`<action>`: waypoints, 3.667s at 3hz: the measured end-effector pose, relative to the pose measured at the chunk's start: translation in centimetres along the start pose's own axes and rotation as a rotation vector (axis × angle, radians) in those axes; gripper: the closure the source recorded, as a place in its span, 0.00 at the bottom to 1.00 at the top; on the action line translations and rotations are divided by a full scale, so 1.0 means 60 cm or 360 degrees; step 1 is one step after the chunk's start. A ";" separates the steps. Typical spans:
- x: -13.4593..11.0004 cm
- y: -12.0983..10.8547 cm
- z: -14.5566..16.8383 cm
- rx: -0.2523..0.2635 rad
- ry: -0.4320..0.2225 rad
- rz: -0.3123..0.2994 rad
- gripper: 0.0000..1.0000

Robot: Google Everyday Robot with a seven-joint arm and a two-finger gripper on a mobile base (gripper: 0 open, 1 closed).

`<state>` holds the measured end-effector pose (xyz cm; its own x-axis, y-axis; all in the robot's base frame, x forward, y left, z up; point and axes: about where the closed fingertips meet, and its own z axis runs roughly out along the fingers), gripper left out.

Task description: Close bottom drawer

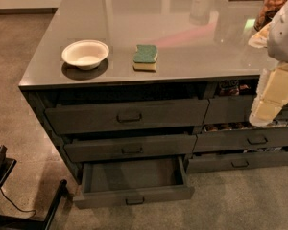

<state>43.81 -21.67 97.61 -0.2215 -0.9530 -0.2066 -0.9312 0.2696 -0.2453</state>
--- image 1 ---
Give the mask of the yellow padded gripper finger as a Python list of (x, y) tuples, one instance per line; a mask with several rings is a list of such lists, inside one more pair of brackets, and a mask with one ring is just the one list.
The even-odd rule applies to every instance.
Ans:
[(264, 69), (260, 75), (249, 122), (256, 127), (269, 124), (288, 104), (288, 63), (275, 69)]

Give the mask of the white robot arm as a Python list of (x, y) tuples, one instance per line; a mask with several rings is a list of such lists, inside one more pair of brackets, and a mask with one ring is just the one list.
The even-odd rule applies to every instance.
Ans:
[(249, 45), (266, 47), (268, 56), (278, 61), (276, 68), (262, 71), (249, 117), (253, 126), (264, 127), (288, 104), (288, 0)]

